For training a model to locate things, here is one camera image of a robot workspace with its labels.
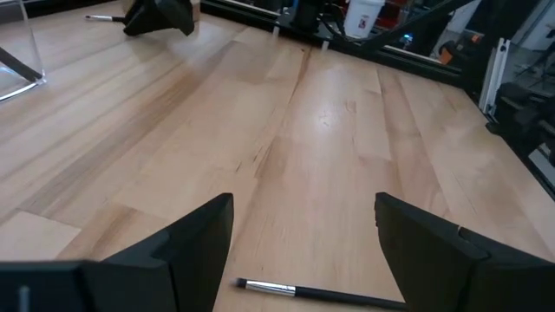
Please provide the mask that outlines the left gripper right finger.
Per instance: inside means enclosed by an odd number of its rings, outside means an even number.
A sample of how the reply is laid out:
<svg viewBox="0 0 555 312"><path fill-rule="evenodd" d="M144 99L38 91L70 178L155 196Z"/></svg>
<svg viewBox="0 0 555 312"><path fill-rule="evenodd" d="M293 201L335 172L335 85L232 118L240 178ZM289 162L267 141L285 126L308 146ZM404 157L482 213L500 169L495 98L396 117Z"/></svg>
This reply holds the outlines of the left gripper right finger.
<svg viewBox="0 0 555 312"><path fill-rule="evenodd" d="M375 222L409 312L555 312L555 263L386 192Z"/></svg>

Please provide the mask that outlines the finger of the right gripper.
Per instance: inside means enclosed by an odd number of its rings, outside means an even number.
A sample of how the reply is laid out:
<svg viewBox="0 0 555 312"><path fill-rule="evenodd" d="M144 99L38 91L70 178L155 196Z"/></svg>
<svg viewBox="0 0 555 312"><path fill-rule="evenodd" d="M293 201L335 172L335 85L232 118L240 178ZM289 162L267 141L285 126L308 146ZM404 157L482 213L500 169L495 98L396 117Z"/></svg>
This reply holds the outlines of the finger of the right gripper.
<svg viewBox="0 0 555 312"><path fill-rule="evenodd" d="M127 36L139 36L173 27L159 11L155 0L134 0L123 23L123 32Z"/></svg>
<svg viewBox="0 0 555 312"><path fill-rule="evenodd" d="M184 35L193 33L193 5L190 0L162 0L162 14Z"/></svg>

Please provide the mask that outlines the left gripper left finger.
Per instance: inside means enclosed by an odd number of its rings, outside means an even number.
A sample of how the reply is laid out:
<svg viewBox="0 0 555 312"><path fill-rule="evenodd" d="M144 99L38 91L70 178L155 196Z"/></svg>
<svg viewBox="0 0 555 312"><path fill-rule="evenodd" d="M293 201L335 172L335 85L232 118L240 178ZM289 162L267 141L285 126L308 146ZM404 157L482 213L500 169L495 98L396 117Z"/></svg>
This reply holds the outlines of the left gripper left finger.
<svg viewBox="0 0 555 312"><path fill-rule="evenodd" d="M212 312L233 219L221 193L101 261L0 262L0 312Z"/></svg>

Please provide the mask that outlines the clear acrylic brush organizer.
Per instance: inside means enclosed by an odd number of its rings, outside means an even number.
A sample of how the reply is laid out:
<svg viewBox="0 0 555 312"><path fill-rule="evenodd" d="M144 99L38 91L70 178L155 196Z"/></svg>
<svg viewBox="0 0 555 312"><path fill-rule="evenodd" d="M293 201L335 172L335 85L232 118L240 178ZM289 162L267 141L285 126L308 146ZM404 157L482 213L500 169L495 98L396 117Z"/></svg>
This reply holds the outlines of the clear acrylic brush organizer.
<svg viewBox="0 0 555 312"><path fill-rule="evenodd" d="M46 81L23 0L0 0L0 47L42 74L41 80L30 82L0 62L0 102L25 93Z"/></svg>

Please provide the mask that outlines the white plastic bucket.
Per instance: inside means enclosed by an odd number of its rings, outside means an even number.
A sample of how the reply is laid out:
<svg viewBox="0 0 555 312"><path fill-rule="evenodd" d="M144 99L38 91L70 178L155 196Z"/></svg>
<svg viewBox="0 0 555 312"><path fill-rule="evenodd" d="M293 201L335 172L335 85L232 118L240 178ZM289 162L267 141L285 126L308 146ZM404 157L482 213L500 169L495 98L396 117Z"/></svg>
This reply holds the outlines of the white plastic bucket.
<svg viewBox="0 0 555 312"><path fill-rule="evenodd" d="M369 36L385 0L350 0L344 20L345 34L355 39Z"/></svg>

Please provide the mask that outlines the orange and black object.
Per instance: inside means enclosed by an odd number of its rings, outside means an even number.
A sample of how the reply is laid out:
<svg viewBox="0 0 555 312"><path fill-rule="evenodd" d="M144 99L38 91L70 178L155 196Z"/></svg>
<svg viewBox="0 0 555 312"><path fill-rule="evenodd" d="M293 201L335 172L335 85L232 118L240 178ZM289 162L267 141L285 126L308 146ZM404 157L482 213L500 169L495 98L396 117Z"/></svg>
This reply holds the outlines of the orange and black object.
<svg viewBox="0 0 555 312"><path fill-rule="evenodd" d="M448 66L461 68L476 52L482 36L462 35L457 41L447 41L439 48L439 61Z"/></svg>

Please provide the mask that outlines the silver aluminium extrusion post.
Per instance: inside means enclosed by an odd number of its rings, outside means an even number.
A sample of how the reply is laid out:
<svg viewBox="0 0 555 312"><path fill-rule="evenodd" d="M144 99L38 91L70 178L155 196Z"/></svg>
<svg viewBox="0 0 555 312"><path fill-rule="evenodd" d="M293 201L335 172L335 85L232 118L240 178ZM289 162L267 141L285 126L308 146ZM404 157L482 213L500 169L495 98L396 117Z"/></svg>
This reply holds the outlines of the silver aluminium extrusion post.
<svg viewBox="0 0 555 312"><path fill-rule="evenodd" d="M490 55L479 99L479 109L483 114L489 115L495 110L495 98L505 72L510 43L509 39L500 38Z"/></svg>

